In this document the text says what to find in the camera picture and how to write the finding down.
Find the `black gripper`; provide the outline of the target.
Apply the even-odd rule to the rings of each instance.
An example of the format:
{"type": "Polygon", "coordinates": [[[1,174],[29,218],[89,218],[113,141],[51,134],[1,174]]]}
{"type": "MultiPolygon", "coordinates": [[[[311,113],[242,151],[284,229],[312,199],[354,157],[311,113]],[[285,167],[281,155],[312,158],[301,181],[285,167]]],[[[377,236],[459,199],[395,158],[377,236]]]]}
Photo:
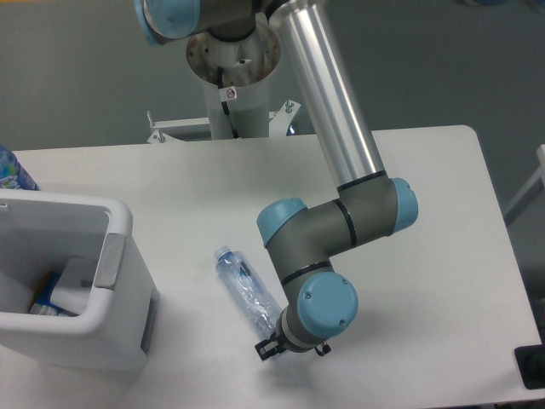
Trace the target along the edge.
{"type": "Polygon", "coordinates": [[[272,334],[255,345],[255,351],[261,360],[268,360],[286,350],[304,353],[314,349],[318,356],[326,356],[331,352],[331,346],[321,337],[316,337],[307,330],[291,331],[279,327],[276,335],[272,334]]]}

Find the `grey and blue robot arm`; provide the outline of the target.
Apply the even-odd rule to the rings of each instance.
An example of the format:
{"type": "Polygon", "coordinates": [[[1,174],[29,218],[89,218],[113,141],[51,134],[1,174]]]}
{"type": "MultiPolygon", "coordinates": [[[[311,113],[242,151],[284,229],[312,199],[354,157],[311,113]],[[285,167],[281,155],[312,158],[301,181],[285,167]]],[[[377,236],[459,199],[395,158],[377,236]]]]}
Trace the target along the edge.
{"type": "Polygon", "coordinates": [[[210,119],[231,139],[250,115],[238,108],[244,87],[271,72],[281,52],[292,61],[338,198],[315,207],[291,198],[257,217],[288,304],[255,349],[267,360],[286,351],[319,355],[345,331],[359,307],[350,281],[330,259],[410,227],[418,217],[407,181],[390,177],[364,122],[318,1],[137,1],[152,44],[188,41],[186,58],[212,87],[210,119]]]}

